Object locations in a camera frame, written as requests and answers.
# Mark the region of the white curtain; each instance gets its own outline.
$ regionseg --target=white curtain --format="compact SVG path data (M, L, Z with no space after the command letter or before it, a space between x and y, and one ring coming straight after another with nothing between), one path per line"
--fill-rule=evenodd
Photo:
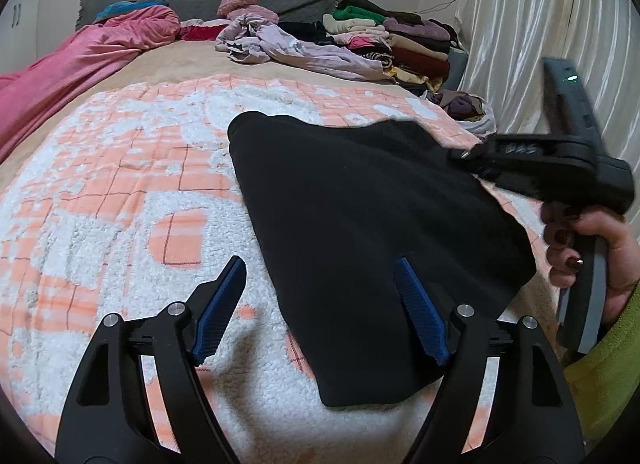
M540 58L570 58L609 153L640 180L640 16L631 0L460 0L456 22L469 50L462 89L487 98L498 131L546 130ZM627 216L640 238L640 202Z

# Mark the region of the green sweater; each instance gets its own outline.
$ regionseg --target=green sweater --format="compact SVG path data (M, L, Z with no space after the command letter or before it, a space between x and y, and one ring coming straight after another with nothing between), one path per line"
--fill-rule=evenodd
M599 441L640 383L640 283L607 335L564 369L584 437Z
M344 10L334 10L331 15L338 21L344 21L354 18L372 19L378 25L382 25L382 22L386 19L382 14L376 14L375 12L354 7L353 5L349 5Z

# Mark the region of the black towel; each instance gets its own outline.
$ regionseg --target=black towel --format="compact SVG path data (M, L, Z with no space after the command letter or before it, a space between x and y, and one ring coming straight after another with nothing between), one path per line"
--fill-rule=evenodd
M394 286L399 257L491 318L536 272L524 228L417 123L322 127L251 111L228 137L280 310L325 405L399 402L441 376Z
M306 41L308 43L317 43L326 39L326 29L321 22L315 23L296 23L291 21L281 21L278 23L278 27L284 30L287 34L291 34L300 41Z

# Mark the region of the metal screw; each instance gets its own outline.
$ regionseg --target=metal screw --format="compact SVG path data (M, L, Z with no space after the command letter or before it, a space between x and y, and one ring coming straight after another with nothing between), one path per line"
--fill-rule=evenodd
M526 328L528 329L535 329L538 328L538 322L536 321L535 318L532 318L531 316L525 316L524 318L522 318L522 324L524 326L526 326Z
M113 327L118 321L119 318L117 314L109 314L108 316L105 316L104 320L102 320L102 323L105 327Z
M176 301L175 303L172 303L166 311L170 316L180 316L180 314L184 312L185 308L184 303Z
M476 313L474 308L467 304L458 305L457 311L463 318L470 318Z

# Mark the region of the blue gripper pad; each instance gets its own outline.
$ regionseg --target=blue gripper pad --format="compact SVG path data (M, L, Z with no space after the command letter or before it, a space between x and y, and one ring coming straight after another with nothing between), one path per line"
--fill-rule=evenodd
M220 282L218 290L196 322L195 341L191 351L196 366L203 364L206 358L218 350L226 326L244 290L245 280L246 266L244 261L238 259L226 278Z
M446 326L406 258L396 260L394 282L424 353L441 367L451 355L447 348Z

